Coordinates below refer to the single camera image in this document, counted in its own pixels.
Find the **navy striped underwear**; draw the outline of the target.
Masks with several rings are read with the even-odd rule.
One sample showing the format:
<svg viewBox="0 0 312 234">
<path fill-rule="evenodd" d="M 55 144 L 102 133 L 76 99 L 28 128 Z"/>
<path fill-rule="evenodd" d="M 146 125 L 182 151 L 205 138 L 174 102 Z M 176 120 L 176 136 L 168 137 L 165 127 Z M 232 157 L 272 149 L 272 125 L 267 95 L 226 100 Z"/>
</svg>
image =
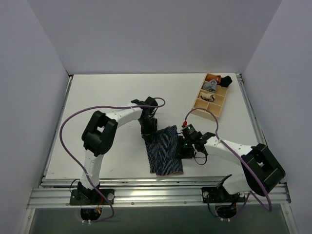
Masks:
<svg viewBox="0 0 312 234">
<path fill-rule="evenodd" d="M 176 157 L 177 126 L 169 126 L 153 133 L 145 141 L 150 173 L 157 176 L 183 174 L 182 160 Z"/>
</svg>

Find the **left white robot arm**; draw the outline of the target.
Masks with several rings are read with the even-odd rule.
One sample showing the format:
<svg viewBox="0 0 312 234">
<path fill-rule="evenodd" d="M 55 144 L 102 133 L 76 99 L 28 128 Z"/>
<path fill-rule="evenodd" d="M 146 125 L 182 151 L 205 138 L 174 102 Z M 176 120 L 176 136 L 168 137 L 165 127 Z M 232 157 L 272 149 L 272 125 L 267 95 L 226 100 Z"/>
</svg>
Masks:
<svg viewBox="0 0 312 234">
<path fill-rule="evenodd" d="M 112 147 L 116 131 L 119 127 L 138 120 L 141 126 L 141 136 L 150 140 L 157 131 L 157 119 L 154 117 L 158 103 L 155 98 L 147 97 L 145 101 L 132 100 L 126 108 L 109 113 L 95 111 L 91 116 L 83 134 L 82 141 L 85 149 L 84 168 L 78 191 L 86 204 L 94 204 L 98 200 L 99 172 L 104 154 Z"/>
</svg>

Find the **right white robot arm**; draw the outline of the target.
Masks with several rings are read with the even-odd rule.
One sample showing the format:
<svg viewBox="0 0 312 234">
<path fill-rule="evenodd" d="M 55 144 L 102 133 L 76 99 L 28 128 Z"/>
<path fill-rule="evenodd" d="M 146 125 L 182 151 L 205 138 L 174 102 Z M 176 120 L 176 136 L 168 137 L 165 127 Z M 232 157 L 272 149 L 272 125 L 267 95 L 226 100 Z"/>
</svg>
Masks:
<svg viewBox="0 0 312 234">
<path fill-rule="evenodd" d="M 181 133 L 176 151 L 178 158 L 195 158 L 197 153 L 201 153 L 205 160 L 214 155 L 241 166 L 243 173 L 227 175 L 217 188 L 216 195 L 222 201 L 228 201 L 240 192 L 252 191 L 265 196 L 286 176 L 265 144 L 250 146 L 222 140 L 216 134 L 196 131 L 191 124 L 183 125 Z"/>
</svg>

